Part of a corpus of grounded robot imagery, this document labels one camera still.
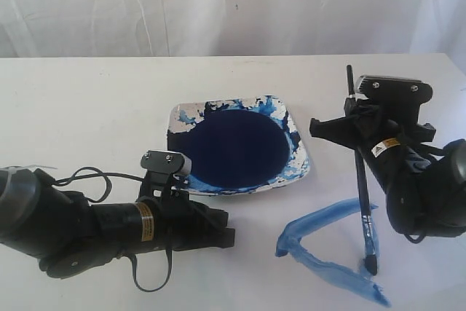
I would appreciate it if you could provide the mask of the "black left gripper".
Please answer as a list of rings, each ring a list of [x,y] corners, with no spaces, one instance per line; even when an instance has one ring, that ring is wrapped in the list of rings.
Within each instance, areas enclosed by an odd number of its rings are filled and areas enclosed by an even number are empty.
[[[141,241],[153,251],[189,251],[198,248],[232,248],[235,229],[229,214],[192,202],[189,194],[172,189],[173,175],[147,172],[141,182],[138,210]],[[206,233],[200,238],[199,231]]]

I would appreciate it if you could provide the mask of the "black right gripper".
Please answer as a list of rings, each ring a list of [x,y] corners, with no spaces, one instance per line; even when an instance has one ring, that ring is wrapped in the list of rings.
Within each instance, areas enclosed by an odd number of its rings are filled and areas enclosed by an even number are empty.
[[[429,165],[435,161],[433,149],[426,144],[435,135],[432,125],[398,124],[384,114],[381,106],[367,99],[346,98],[344,117],[328,121],[312,118],[309,132],[313,138],[358,148],[368,165],[391,148],[398,152],[401,162]]]

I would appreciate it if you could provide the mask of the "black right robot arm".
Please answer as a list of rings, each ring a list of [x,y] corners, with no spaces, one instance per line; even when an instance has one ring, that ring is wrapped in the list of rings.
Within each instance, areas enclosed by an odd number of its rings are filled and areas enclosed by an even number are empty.
[[[345,115],[312,119],[311,136],[357,151],[386,197],[392,228],[405,236],[456,237],[465,232],[465,140],[439,149],[418,109],[346,100]]]

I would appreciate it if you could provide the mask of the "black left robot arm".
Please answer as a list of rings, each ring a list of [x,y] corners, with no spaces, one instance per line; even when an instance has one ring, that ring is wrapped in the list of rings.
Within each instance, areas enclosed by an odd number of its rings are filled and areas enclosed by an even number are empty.
[[[153,177],[146,174],[135,202],[92,204],[81,192],[56,189],[40,169],[4,168],[1,244],[37,259],[41,271],[60,279],[141,253],[234,246],[226,211]]]

